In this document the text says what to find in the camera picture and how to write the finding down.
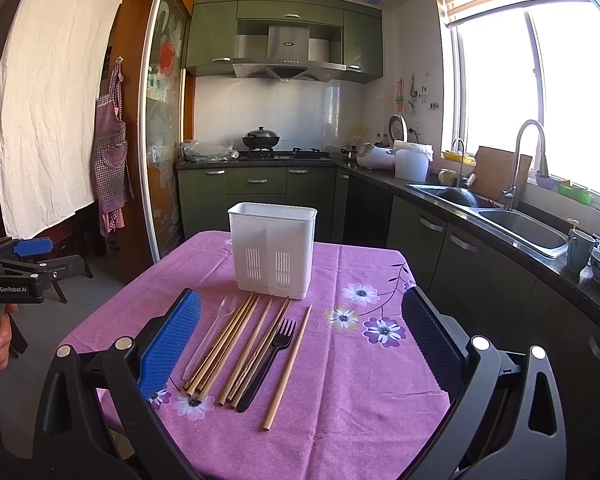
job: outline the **human hand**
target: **human hand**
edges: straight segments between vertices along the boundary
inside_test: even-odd
[[[11,345],[11,323],[7,313],[13,314],[18,311],[18,306],[13,303],[7,303],[0,320],[0,371],[7,367],[9,361],[9,346]]]

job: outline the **floor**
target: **floor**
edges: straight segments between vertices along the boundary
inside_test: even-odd
[[[31,457],[40,393],[58,343],[125,285],[116,275],[115,257],[88,261],[93,279],[75,276],[61,282],[68,303],[50,288],[44,303],[21,305],[13,316],[29,347],[0,374],[0,427],[4,445],[20,458]]]

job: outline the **black plastic fork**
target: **black plastic fork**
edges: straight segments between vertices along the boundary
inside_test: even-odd
[[[283,323],[280,325],[280,329],[273,337],[271,341],[271,353],[269,357],[267,357],[266,361],[263,362],[260,370],[249,384],[249,387],[246,389],[244,395],[238,402],[237,411],[238,413],[246,412],[248,407],[251,405],[251,401],[254,399],[258,390],[260,389],[260,385],[264,382],[264,378],[267,375],[267,372],[271,368],[273,364],[273,359],[276,358],[278,352],[288,348],[291,344],[291,339],[294,336],[294,331],[296,330],[296,322],[291,321],[289,319],[285,319]]]

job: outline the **white curtain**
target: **white curtain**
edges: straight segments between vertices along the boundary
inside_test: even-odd
[[[0,60],[0,204],[31,238],[94,201],[95,101],[121,0],[21,0]]]

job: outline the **checkered apron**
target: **checkered apron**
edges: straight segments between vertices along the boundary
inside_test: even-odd
[[[133,198],[126,164],[126,126],[122,120],[122,73],[113,67],[109,91],[96,101],[93,174],[100,203],[100,233],[124,227],[122,206]]]

